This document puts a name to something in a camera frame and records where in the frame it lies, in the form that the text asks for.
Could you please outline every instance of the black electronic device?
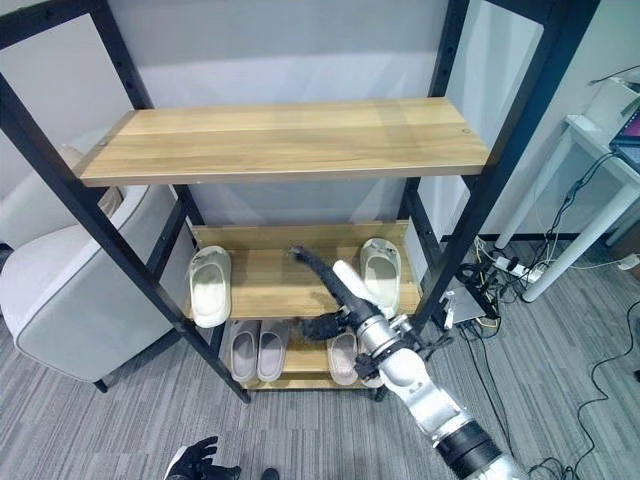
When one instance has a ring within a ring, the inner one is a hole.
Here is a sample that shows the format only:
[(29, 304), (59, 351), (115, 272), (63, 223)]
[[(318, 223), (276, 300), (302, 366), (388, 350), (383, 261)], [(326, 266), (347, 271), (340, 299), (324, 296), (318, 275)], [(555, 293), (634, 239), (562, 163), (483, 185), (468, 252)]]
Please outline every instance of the black electronic device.
[(625, 163), (640, 173), (640, 106), (609, 146)]

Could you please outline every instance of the shoe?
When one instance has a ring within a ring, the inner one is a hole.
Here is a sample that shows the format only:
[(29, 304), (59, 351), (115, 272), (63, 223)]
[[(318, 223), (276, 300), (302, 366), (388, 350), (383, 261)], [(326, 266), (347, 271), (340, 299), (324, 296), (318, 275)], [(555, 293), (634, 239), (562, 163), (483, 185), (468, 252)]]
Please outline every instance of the shoe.
[(360, 270), (365, 285), (387, 319), (393, 318), (400, 303), (400, 254), (383, 238), (371, 238), (360, 251)]
[(205, 247), (189, 265), (191, 309), (196, 325), (211, 328), (231, 313), (231, 257), (222, 247)]
[(262, 473), (260, 480), (280, 480), (280, 474), (275, 468), (267, 468)]
[(258, 351), (258, 378), (273, 382), (282, 375), (289, 343), (289, 324), (276, 320), (262, 322)]
[(352, 332), (341, 333), (327, 340), (329, 372), (338, 385), (353, 385), (358, 380), (355, 371), (358, 341)]
[(260, 321), (234, 322), (230, 331), (229, 370), (236, 382), (247, 383), (256, 376)]
[[(371, 352), (367, 350), (367, 347), (365, 347), (364, 342), (361, 342), (360, 340), (358, 340), (358, 354), (369, 355), (370, 353)], [(360, 381), (367, 388), (380, 388), (381, 386), (384, 385), (384, 382), (382, 381), (382, 378), (380, 378), (380, 375), (378, 375), (377, 377), (371, 378), (369, 380), (360, 380)]]

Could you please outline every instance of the black glove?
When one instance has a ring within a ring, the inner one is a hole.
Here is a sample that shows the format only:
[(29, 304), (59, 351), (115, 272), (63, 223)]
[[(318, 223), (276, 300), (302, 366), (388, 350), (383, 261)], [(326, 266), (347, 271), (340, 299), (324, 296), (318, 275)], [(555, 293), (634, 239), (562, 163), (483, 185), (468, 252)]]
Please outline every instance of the black glove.
[(187, 448), (176, 463), (171, 466), (167, 480), (237, 480), (242, 469), (226, 468), (213, 464), (209, 455), (215, 455), (218, 437), (200, 440)]

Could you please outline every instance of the wooden shelf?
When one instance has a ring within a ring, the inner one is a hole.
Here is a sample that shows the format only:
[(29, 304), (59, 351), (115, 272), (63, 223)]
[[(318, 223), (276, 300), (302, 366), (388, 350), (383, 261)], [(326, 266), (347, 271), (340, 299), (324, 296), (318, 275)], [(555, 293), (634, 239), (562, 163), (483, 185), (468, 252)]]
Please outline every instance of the wooden shelf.
[(327, 342), (310, 342), (291, 325), (284, 373), (329, 373)]
[(283, 374), (275, 382), (265, 383), (256, 380), (244, 385), (244, 387), (249, 390), (360, 390), (363, 388), (367, 388), (359, 381), (354, 383), (353, 385), (338, 385), (331, 379), (331, 376), (329, 374)]
[[(225, 330), (220, 348), (220, 358), (229, 367), (229, 329)], [(310, 342), (302, 337), (298, 322), (292, 321), (289, 330), (289, 343), (285, 356), (283, 373), (275, 382), (262, 382), (254, 379), (244, 385), (250, 390), (285, 389), (360, 389), (363, 385), (357, 381), (353, 385), (338, 385), (329, 373), (329, 354), (326, 342)]]
[(220, 245), (231, 255), (231, 318), (234, 320), (314, 317), (336, 303), (318, 277), (288, 255), (303, 243), (332, 264), (350, 261), (358, 270), (362, 244), (377, 236), (400, 250), (400, 311), (413, 313), (420, 295), (403, 248), (407, 222), (304, 227), (195, 227), (201, 247)]
[(487, 149), (445, 98), (129, 112), (87, 186), (475, 175)]

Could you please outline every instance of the chair leg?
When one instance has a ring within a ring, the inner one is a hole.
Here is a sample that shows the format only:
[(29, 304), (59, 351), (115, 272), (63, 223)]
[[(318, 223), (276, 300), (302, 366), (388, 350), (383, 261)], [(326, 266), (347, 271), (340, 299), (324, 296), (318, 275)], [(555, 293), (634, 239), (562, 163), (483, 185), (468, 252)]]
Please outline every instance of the chair leg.
[(97, 382), (93, 382), (93, 384), (96, 386), (96, 388), (98, 390), (100, 390), (102, 393), (107, 393), (107, 391), (109, 390), (107, 388), (107, 385), (102, 381), (102, 380), (98, 380)]

